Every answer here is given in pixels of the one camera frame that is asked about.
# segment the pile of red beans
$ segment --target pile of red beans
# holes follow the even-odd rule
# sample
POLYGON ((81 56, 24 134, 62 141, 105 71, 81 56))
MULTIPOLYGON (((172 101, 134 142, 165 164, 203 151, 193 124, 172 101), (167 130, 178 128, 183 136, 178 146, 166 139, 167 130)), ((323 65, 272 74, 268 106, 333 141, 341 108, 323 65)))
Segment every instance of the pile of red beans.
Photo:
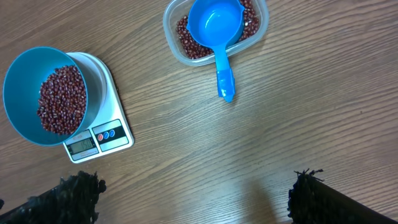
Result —
POLYGON ((40 117, 45 130, 73 134, 86 111, 86 88, 76 66, 56 68, 40 87, 40 117))
MULTIPOLYGON (((238 42, 245 40, 253 36, 259 30, 259 19, 256 17, 256 11, 253 8, 251 0, 239 0, 242 6, 244 6, 243 11, 243 21, 244 29, 242 36, 239 38, 238 42)), ((187 30, 188 16, 183 16, 177 22, 177 32, 178 38, 181 41, 181 45, 184 48, 185 54, 190 59, 198 59, 210 55, 213 51, 207 47, 199 45, 191 36, 187 30)))

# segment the scale control panel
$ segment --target scale control panel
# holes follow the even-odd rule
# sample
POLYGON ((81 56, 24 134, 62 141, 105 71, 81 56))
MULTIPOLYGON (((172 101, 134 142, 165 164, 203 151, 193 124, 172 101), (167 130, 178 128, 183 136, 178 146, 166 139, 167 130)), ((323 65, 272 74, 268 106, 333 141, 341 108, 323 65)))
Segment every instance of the scale control panel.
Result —
POLYGON ((107 152, 124 149, 130 146, 129 143, 120 119, 115 119, 83 131, 67 140, 65 147, 68 149, 72 162, 79 163, 83 162, 84 158, 96 154, 98 154, 96 157, 99 157, 107 152))

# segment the bowl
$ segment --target bowl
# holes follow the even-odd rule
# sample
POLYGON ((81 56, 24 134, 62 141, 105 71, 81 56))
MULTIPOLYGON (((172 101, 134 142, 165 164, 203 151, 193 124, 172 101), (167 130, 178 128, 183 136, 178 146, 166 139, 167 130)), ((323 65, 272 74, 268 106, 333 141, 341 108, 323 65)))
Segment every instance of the bowl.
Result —
MULTIPOLYGON (((184 16, 188 15, 195 0, 173 0, 166 7, 163 15, 163 29, 166 35, 167 43, 174 54, 174 56, 184 63, 185 65, 191 66, 202 66, 209 63, 215 62, 214 54, 207 55, 198 59, 190 59, 185 55, 185 51, 178 39, 178 35, 175 31, 177 28, 177 22, 184 16)), ((259 40, 264 36, 268 28, 269 11, 267 4, 264 0, 252 0, 254 9, 257 12, 259 18, 259 30, 251 37, 246 40, 240 41, 226 49, 227 56, 236 54, 259 40)))
POLYGON ((79 61, 52 47, 34 47, 18 56, 9 67, 3 85, 3 103, 14 129, 28 141, 41 146, 54 146, 72 138, 88 128, 94 121, 101 104, 101 87, 92 74, 79 61), (37 116, 41 84, 55 68, 75 65, 85 83, 86 111, 73 134, 59 135, 46 131, 37 116))

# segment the bowl rim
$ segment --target bowl rim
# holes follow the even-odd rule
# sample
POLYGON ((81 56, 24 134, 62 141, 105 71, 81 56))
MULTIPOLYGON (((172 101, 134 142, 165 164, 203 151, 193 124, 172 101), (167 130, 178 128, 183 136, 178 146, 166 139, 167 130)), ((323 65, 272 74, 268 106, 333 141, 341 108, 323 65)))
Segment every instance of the bowl rim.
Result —
POLYGON ((84 78, 84 76, 83 76, 83 73, 81 72, 81 70, 80 70, 79 66, 77 65, 77 63, 76 63, 69 55, 67 55, 65 52, 63 52, 63 51, 61 51, 61 50, 59 50, 59 49, 56 49, 55 47, 48 47, 48 46, 37 46, 37 47, 32 47, 32 48, 30 48, 30 49, 28 49, 28 50, 25 50, 25 51, 22 52, 21 54, 19 54, 19 55, 12 61, 12 63, 10 64, 10 66, 8 67, 7 72, 6 72, 6 76, 5 76, 5 78, 4 78, 3 86, 2 86, 2 102, 3 102, 3 105, 4 105, 4 110, 6 111, 7 119, 8 119, 9 122, 11 123, 11 126, 17 131, 17 133, 18 133, 20 136, 22 136, 24 139, 26 139, 26 140, 28 140, 29 142, 34 143, 34 144, 36 144, 36 145, 40 145, 40 146, 58 146, 58 145, 62 144, 63 142, 66 142, 67 140, 73 138, 74 135, 77 134, 77 131, 80 130, 81 125, 83 124, 83 121, 84 121, 84 119, 85 119, 85 117, 86 117, 86 114, 87 114, 87 107, 88 107, 87 84, 86 84, 86 80, 85 80, 85 78, 84 78), (14 123, 11 121, 11 119, 10 119, 10 117, 9 117, 9 115, 8 115, 7 107, 6 107, 6 101, 5 101, 5 97, 4 97, 4 96, 5 96, 5 94, 4 94, 4 89, 5 89, 4 86, 6 85, 7 77, 8 77, 8 75, 9 75, 9 71, 10 71, 11 67, 18 61, 18 59, 19 59, 22 55, 26 54, 27 52, 30 52, 30 51, 33 51, 33 50, 37 50, 37 49, 50 49, 50 50, 54 50, 54 51, 56 51, 56 52, 58 52, 58 53, 63 54, 63 55, 66 56, 67 58, 69 58, 69 60, 70 60, 71 62, 73 62, 73 65, 76 66, 76 68, 79 70, 80 75, 81 75, 81 77, 82 77, 82 79, 83 79, 83 83, 85 84, 85 90, 86 90, 86 110, 85 110, 85 114, 83 115, 83 118, 81 119, 81 122, 80 122, 80 124, 79 124, 79 127, 77 127, 76 131, 75 131, 73 134, 71 134, 68 138, 66 138, 64 141, 58 142, 58 143, 54 143, 54 144, 41 144, 41 143, 37 143, 37 142, 35 142, 35 141, 33 141, 33 140, 28 139, 28 138, 25 137, 23 134, 21 134, 21 132, 14 126, 14 123))

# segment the teal plastic bowl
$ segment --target teal plastic bowl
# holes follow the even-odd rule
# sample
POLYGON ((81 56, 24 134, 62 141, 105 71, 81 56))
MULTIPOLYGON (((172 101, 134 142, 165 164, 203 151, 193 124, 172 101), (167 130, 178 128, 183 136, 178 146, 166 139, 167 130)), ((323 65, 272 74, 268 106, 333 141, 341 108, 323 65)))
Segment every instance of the teal plastic bowl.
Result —
POLYGON ((101 89, 96 75, 79 61, 52 47, 35 47, 20 54, 9 67, 3 86, 3 103, 8 119, 17 132, 32 143, 54 146, 88 128, 94 121, 101 104, 101 89), (86 86, 86 111, 78 129, 69 135, 46 131, 37 116, 41 84, 55 68, 76 65, 86 86))

